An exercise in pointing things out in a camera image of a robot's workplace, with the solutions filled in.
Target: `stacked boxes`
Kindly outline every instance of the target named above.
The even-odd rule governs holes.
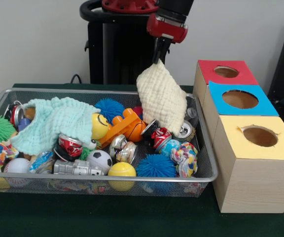
[[[284,212],[284,123],[247,65],[199,61],[194,93],[218,164],[220,211]]]

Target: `orange toy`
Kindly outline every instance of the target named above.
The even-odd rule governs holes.
[[[106,136],[99,140],[102,148],[108,146],[120,134],[124,134],[131,142],[142,140],[141,132],[146,127],[145,123],[131,108],[125,109],[122,114],[124,119],[121,116],[114,117],[112,120],[114,126],[109,124]]]

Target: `yellow smiley ball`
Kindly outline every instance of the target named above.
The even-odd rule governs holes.
[[[131,176],[136,177],[136,170],[132,165],[126,162],[119,162],[114,164],[109,172],[108,176]],[[119,192],[125,192],[130,190],[134,186],[134,181],[109,181],[110,186]]]
[[[101,114],[94,113],[92,115],[92,121],[92,139],[99,140],[105,137],[108,132],[109,125],[107,119]]]

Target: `white ball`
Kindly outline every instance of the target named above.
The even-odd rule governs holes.
[[[11,160],[5,167],[4,173],[28,173],[30,163],[25,158],[15,158]],[[10,186],[23,187],[29,184],[29,179],[26,178],[6,178]]]
[[[88,156],[87,160],[91,167],[99,167],[102,169],[104,175],[108,174],[110,167],[112,166],[112,159],[107,152],[101,150],[94,150]]]

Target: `yellow box top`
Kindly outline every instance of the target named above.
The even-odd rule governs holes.
[[[284,122],[280,117],[220,116],[220,121],[237,158],[284,160]]]

